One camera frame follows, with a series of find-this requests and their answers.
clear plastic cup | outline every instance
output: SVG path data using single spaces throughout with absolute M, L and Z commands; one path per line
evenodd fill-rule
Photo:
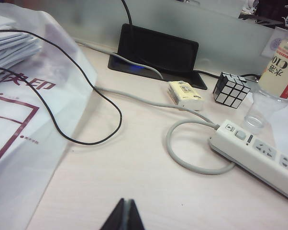
M 288 105 L 288 99 L 276 97 L 257 86 L 253 92 L 254 103 L 248 110 L 243 128 L 253 134 L 258 134 L 262 131 L 268 118 L 280 109 Z

black object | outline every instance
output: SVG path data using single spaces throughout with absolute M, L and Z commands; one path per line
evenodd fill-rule
M 162 73 L 164 81 L 185 81 L 193 87 L 207 89 L 200 75 L 193 71 L 198 43 L 133 26 L 133 40 L 130 26 L 122 26 L 118 54 L 124 58 L 151 66 Z M 131 65 L 110 56 L 108 68 L 148 78 L 160 77 L 149 69 Z
M 133 199 L 120 199 L 100 230 L 145 230 Z

silver rubik's cube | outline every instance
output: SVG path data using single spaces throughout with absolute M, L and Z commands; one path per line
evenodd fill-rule
M 237 108 L 250 91 L 244 77 L 222 72 L 213 90 L 214 100 Z

power strip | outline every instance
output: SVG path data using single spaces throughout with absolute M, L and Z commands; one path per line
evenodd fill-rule
M 288 197 L 288 156 L 225 120 L 210 147 Z

desk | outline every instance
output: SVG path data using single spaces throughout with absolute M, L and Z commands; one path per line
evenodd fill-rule
M 98 86 L 172 103 L 166 82 L 110 70 L 108 55 L 83 51 L 98 72 Z M 216 79 L 203 79 L 209 89 L 198 90 L 206 100 L 201 113 L 218 124 L 226 118 L 241 124 L 251 103 L 245 100 L 239 109 L 217 104 L 211 93 Z M 170 158 L 168 129 L 194 115 L 106 95 L 123 112 L 122 128 L 98 146 L 68 145 L 28 230 L 97 230 L 121 197 L 135 199 L 147 230 L 288 228 L 288 199 L 239 167 L 222 175 L 201 175 Z M 117 122 L 117 112 L 92 94 L 75 136 L 94 141 Z M 207 143 L 213 133 L 205 126 L 183 125 L 173 134 L 173 149 L 197 166 L 222 167 L 227 161 Z M 270 126 L 260 138 L 274 144 Z

